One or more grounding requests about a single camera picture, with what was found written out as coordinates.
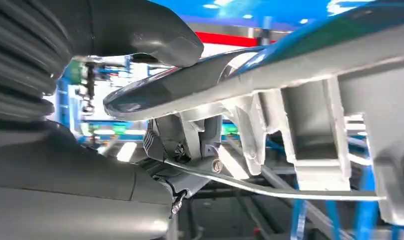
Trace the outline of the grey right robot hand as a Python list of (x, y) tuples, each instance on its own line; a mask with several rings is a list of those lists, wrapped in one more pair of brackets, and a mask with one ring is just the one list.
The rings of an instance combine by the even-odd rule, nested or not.
[(0, 0), (0, 240), (150, 240), (172, 195), (140, 166), (99, 154), (47, 119), (75, 56), (149, 54), (195, 64), (199, 37), (147, 0)]

